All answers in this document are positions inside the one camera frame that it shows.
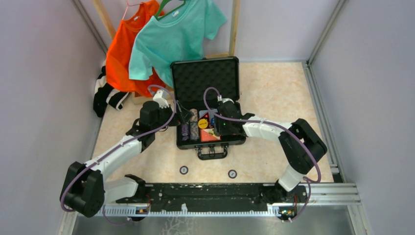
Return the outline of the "yellow round button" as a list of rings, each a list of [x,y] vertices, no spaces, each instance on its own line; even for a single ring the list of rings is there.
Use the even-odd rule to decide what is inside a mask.
[[[209,121],[206,118],[199,119],[198,127],[200,129],[207,129],[209,127]]]

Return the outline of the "red playing card box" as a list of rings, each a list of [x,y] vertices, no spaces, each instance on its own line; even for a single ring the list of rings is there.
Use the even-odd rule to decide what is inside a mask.
[[[214,128],[207,128],[200,130],[200,139],[201,142],[212,142],[212,141],[220,141],[221,136],[215,134]]]

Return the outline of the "black poker set case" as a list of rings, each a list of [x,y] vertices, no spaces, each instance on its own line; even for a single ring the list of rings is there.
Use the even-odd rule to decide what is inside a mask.
[[[237,103],[239,93],[239,59],[235,56],[199,60],[176,61],[171,63],[173,89],[176,101],[186,109],[211,110],[218,108],[220,98],[230,98]],[[180,150],[195,149],[200,160],[223,159],[228,147],[240,145],[245,136],[221,136],[220,141],[201,142],[181,139],[181,125],[176,129],[176,146]]]

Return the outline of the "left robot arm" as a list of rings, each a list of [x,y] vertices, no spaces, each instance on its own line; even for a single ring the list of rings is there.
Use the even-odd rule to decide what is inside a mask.
[[[108,182],[107,179],[131,158],[146,150],[159,130],[179,126],[195,116],[176,102],[173,105],[145,102],[139,117],[116,145],[92,160],[74,162],[69,166],[60,195],[61,208],[66,212],[92,217],[109,202],[123,198],[142,202],[147,190],[141,178],[127,175],[120,180]]]

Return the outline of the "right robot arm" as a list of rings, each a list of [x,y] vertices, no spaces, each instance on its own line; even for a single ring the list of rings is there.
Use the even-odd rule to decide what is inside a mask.
[[[288,202],[295,195],[295,187],[307,177],[311,169],[317,171],[315,183],[321,182],[322,174],[318,161],[327,153],[327,147],[304,119],[295,122],[276,122],[260,118],[252,113],[241,114],[236,103],[225,98],[218,101],[216,117],[224,123],[218,123],[220,135],[242,135],[262,138],[281,145],[288,161],[288,166],[277,181],[276,197]]]

